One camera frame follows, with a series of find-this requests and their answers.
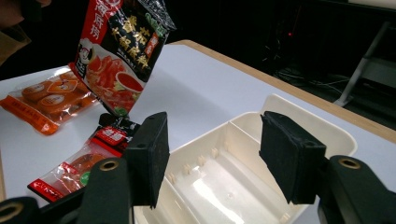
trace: white tray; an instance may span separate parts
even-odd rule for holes
[[[287,204],[259,156],[263,111],[289,116],[327,146],[326,157],[352,155],[344,130],[277,95],[171,153],[155,209],[135,207],[136,223],[291,223],[307,205]]]

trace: red food package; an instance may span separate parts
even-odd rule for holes
[[[91,0],[69,66],[110,113],[126,117],[174,29],[161,0]]]
[[[84,188],[91,168],[102,159],[120,157],[140,127],[137,123],[109,114],[101,116],[100,124],[77,153],[30,183],[27,188],[49,203]]]
[[[96,102],[70,70],[31,84],[10,92],[1,106],[45,135]]]

